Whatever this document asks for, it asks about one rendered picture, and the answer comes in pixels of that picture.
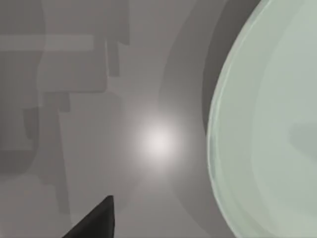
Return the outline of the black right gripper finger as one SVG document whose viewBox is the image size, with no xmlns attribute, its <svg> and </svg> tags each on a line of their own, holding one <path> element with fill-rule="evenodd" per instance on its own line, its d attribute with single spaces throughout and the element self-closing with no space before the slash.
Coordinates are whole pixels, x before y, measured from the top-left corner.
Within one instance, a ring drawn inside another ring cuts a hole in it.
<svg viewBox="0 0 317 238">
<path fill-rule="evenodd" d="M 62 238 L 114 238 L 114 197 L 107 196 Z"/>
</svg>

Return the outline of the pale green plate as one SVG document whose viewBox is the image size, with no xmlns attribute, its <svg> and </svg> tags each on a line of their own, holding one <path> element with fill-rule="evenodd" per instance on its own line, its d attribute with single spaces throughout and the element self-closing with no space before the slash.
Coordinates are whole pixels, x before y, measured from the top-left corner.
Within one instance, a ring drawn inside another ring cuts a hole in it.
<svg viewBox="0 0 317 238">
<path fill-rule="evenodd" d="M 317 238 L 317 0 L 261 0 L 211 101 L 208 169 L 236 238 Z"/>
</svg>

